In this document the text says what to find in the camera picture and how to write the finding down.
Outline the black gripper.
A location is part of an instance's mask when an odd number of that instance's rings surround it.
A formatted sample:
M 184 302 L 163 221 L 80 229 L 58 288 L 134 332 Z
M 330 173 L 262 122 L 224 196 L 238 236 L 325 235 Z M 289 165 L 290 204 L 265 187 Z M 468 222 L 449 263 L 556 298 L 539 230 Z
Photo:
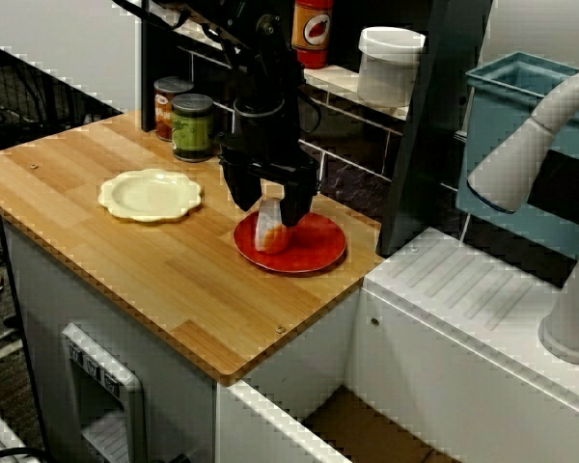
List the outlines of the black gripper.
M 262 178 L 283 182 L 282 223 L 296 226 L 318 193 L 317 163 L 299 146 L 296 105 L 281 99 L 255 109 L 238 99 L 234 115 L 233 131 L 213 135 L 221 147 L 223 175 L 234 203 L 247 211 L 262 196 Z

